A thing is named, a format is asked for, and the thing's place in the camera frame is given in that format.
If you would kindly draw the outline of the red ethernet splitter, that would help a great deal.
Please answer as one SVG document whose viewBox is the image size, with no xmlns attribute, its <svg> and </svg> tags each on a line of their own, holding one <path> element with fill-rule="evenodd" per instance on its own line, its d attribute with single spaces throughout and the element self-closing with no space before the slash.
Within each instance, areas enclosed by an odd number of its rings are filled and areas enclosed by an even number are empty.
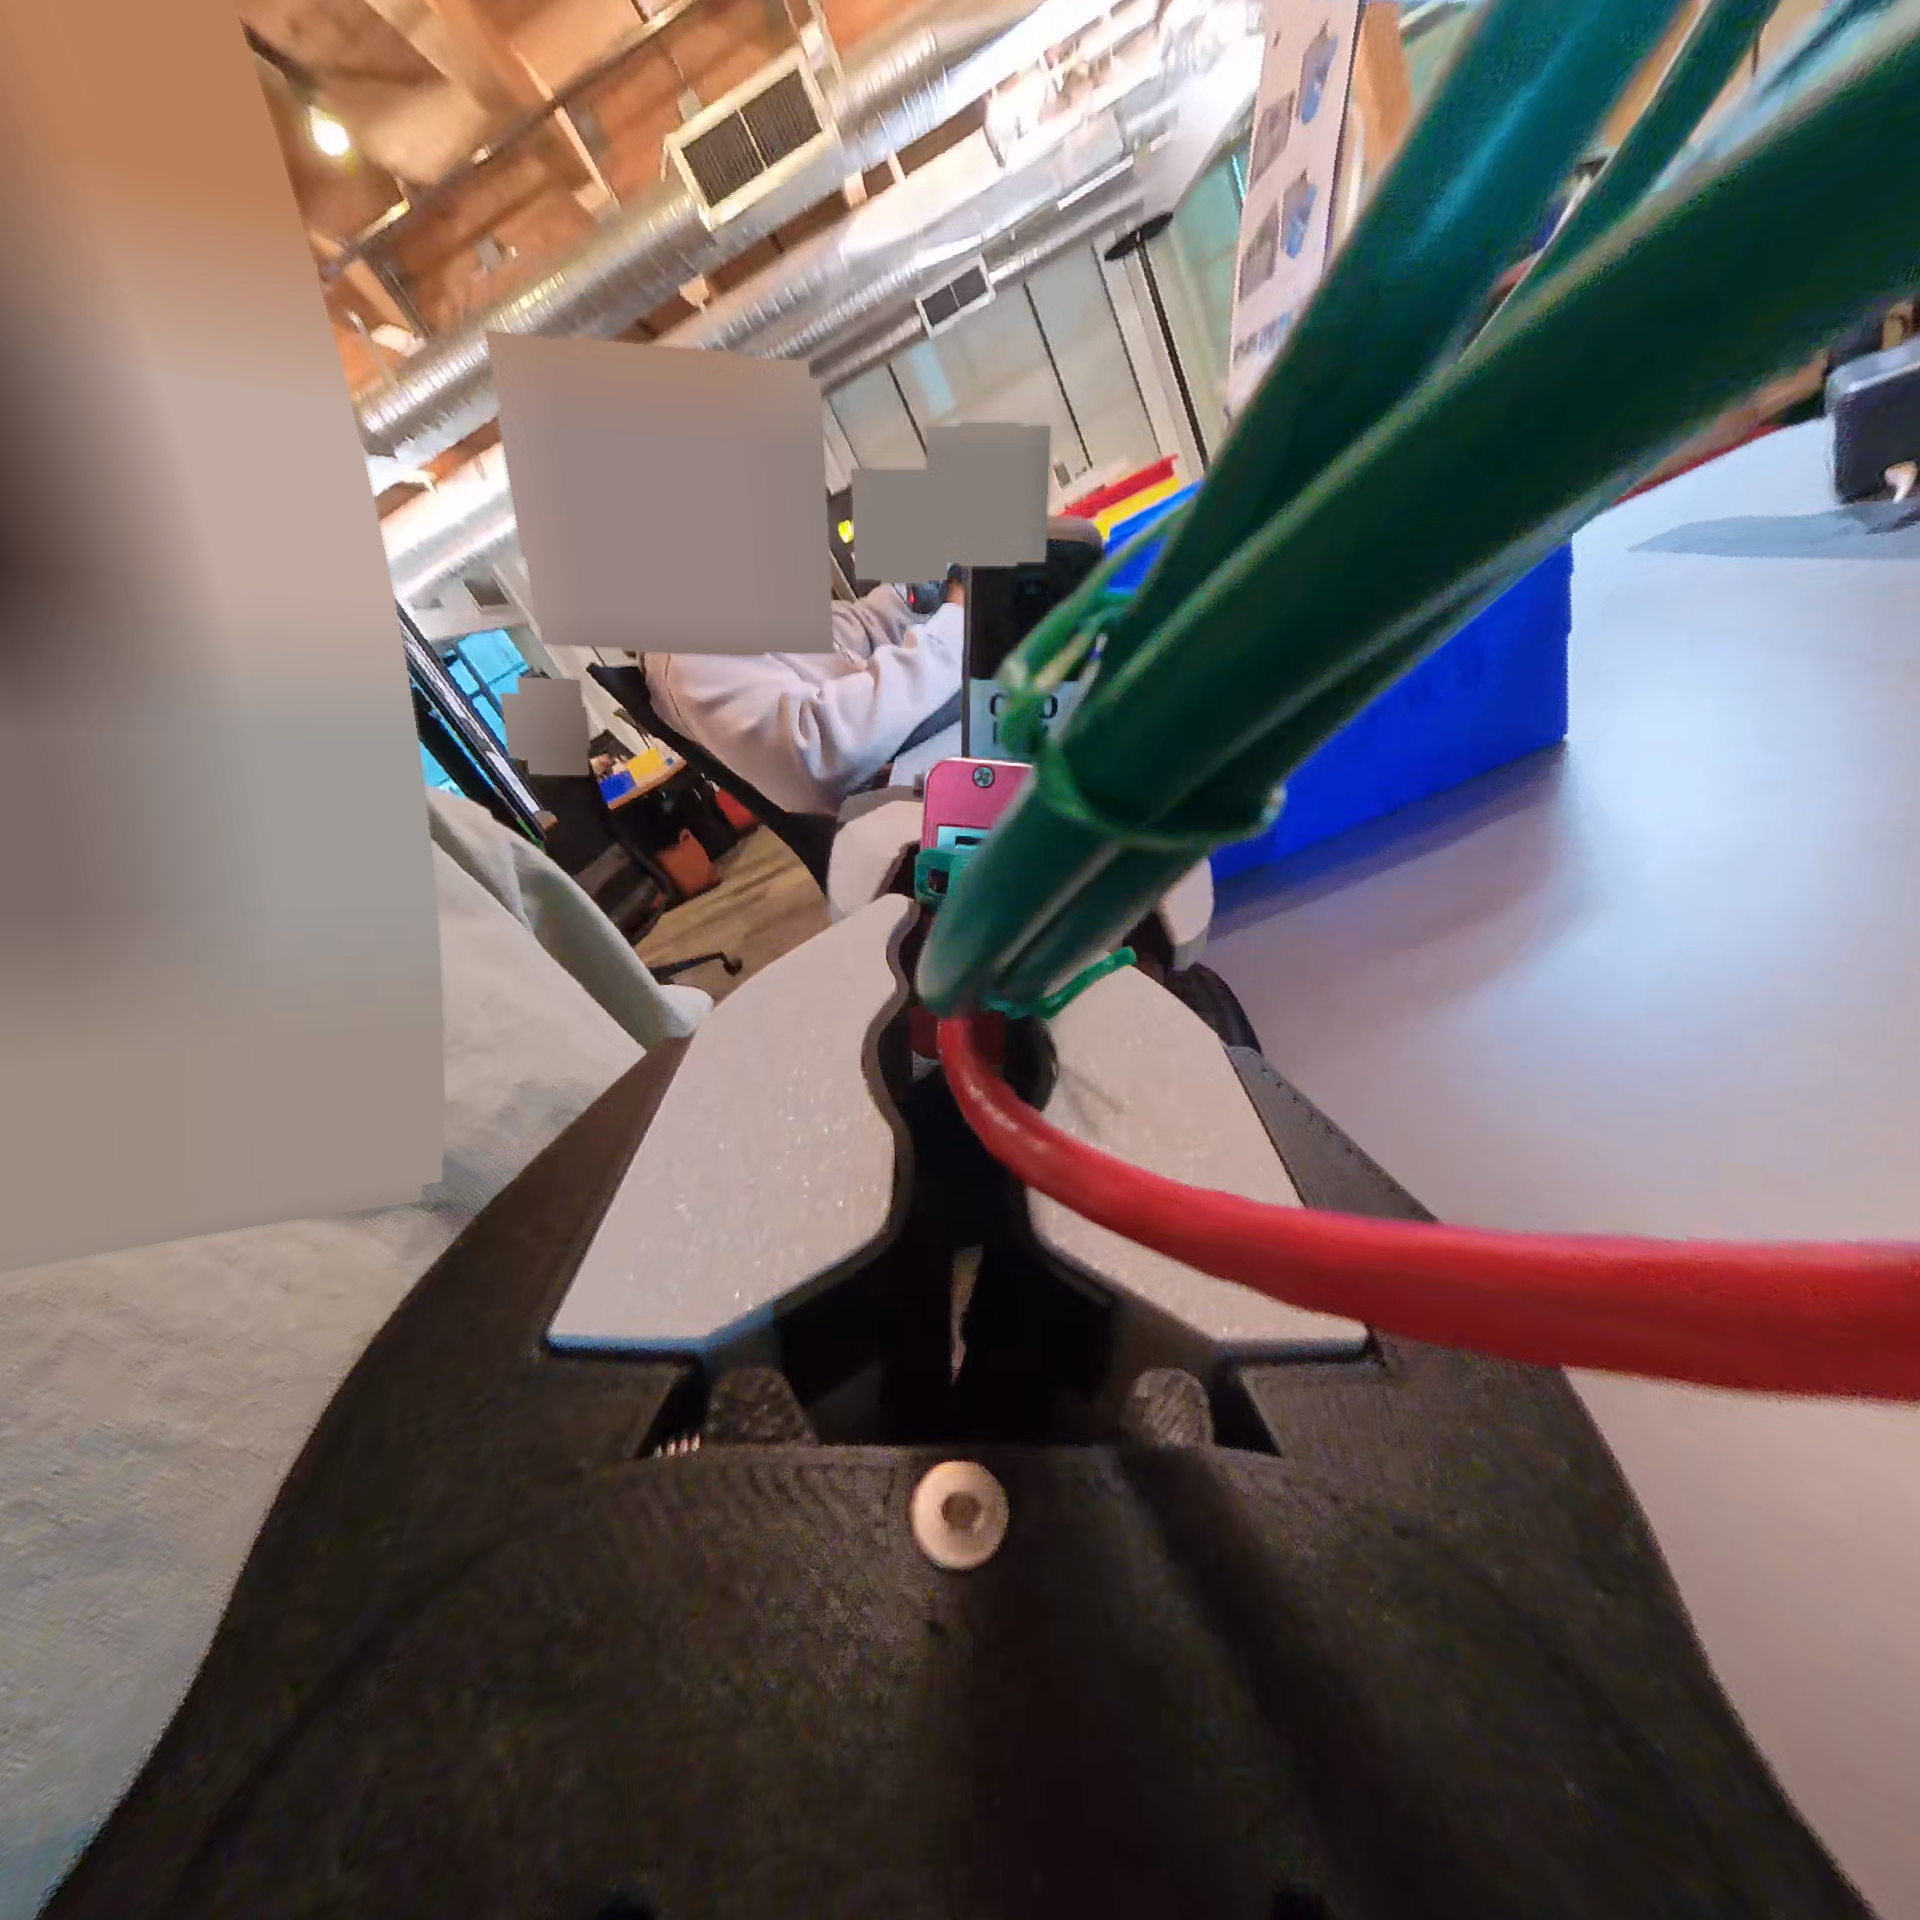
<svg viewBox="0 0 1920 1920">
<path fill-rule="evenodd" d="M 941 759 L 922 781 L 913 895 L 940 908 L 1000 815 L 1033 776 L 1020 759 Z"/>
</svg>

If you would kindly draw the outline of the person's pale sweater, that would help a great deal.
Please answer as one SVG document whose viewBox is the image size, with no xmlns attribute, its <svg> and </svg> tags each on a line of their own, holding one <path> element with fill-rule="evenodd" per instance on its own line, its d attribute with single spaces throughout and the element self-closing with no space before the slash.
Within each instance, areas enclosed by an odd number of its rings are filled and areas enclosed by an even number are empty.
<svg viewBox="0 0 1920 1920">
<path fill-rule="evenodd" d="M 1 1285 L 1 1912 L 34 1916 L 150 1756 L 325 1406 L 477 1212 L 705 996 L 560 866 L 425 792 L 442 1173 L 401 1207 Z"/>
</svg>

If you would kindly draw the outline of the ceiling air vent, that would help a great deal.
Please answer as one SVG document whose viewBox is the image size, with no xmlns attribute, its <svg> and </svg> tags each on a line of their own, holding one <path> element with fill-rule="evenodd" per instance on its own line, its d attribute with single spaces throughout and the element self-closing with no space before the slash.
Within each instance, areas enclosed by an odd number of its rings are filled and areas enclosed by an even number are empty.
<svg viewBox="0 0 1920 1920">
<path fill-rule="evenodd" d="M 801 49 L 789 49 L 663 140 L 705 228 L 729 223 L 823 158 L 838 126 Z"/>
</svg>

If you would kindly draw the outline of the large grey power box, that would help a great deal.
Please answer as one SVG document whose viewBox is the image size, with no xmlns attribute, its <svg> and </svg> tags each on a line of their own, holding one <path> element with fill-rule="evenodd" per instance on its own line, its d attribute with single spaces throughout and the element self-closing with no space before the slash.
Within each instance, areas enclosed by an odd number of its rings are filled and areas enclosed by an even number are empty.
<svg viewBox="0 0 1920 1920">
<path fill-rule="evenodd" d="M 1837 502 L 1885 493 L 1885 471 L 1917 460 L 1917 337 L 1837 365 L 1823 402 Z"/>
</svg>

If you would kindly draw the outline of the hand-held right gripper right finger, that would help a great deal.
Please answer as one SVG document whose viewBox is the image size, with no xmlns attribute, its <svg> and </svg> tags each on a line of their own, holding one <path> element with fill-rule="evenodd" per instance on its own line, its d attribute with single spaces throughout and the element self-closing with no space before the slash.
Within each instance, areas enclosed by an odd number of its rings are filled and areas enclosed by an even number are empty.
<svg viewBox="0 0 1920 1920">
<path fill-rule="evenodd" d="M 1047 1021 L 1042 1118 L 1064 1135 L 1177 1184 L 1298 1207 L 1218 1033 L 1142 970 L 1097 981 Z M 1366 1327 L 1216 1280 L 1130 1244 L 1040 1191 L 1026 1212 L 1042 1255 L 1108 1301 L 1118 1346 L 1361 1348 Z"/>
</svg>

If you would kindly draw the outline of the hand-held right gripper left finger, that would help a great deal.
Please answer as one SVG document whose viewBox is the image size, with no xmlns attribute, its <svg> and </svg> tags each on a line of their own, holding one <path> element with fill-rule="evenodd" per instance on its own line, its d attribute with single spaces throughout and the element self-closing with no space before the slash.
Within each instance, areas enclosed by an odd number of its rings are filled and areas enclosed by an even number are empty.
<svg viewBox="0 0 1920 1920">
<path fill-rule="evenodd" d="M 901 1231 L 912 1146 L 880 1068 L 919 909 L 882 895 L 694 1031 L 549 1322 L 561 1352 L 762 1346 Z"/>
</svg>

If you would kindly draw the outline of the silver ventilation duct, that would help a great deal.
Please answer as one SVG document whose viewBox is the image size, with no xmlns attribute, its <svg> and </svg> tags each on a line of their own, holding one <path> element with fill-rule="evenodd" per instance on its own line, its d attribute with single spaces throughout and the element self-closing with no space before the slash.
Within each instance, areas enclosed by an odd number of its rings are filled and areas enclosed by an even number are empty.
<svg viewBox="0 0 1920 1920">
<path fill-rule="evenodd" d="M 814 38 L 801 53 L 838 126 L 823 158 L 713 231 L 686 188 L 663 170 L 545 277 L 357 396 L 364 447 L 396 461 L 441 452 L 495 412 L 495 333 L 610 337 L 968 106 L 982 110 L 991 168 L 1012 173 L 1098 114 L 1130 112 L 1212 78 L 1254 44 L 1247 4 L 922 4 L 850 55 Z"/>
</svg>

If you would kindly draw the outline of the blue plastic bin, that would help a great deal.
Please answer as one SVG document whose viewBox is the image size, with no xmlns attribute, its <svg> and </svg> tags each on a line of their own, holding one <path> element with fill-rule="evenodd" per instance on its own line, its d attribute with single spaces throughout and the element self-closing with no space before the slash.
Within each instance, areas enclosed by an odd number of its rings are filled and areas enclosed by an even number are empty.
<svg viewBox="0 0 1920 1920">
<path fill-rule="evenodd" d="M 1559 544 L 1287 781 L 1258 837 L 1213 850 L 1213 879 L 1258 873 L 1567 735 L 1573 544 Z"/>
</svg>

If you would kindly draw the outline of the black floor lamp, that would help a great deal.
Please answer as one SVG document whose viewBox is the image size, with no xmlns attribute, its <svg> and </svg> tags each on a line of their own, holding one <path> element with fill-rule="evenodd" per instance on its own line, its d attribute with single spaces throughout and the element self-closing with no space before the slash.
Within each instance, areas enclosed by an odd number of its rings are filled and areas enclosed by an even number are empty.
<svg viewBox="0 0 1920 1920">
<path fill-rule="evenodd" d="M 1180 337 L 1169 322 L 1169 310 L 1153 257 L 1153 245 L 1169 225 L 1169 221 L 1169 212 L 1158 212 L 1142 218 L 1130 231 L 1119 232 L 1105 247 L 1105 260 L 1111 264 L 1122 264 L 1127 270 L 1135 298 L 1144 298 L 1144 312 L 1149 312 L 1152 318 L 1152 337 L 1157 340 L 1160 370 L 1166 381 L 1169 383 L 1173 396 L 1180 402 L 1177 417 L 1181 426 L 1181 449 L 1185 454 L 1189 476 L 1192 482 L 1198 482 L 1208 471 L 1208 438 L 1200 408 L 1194 404 L 1192 383 L 1189 381 Z"/>
</svg>

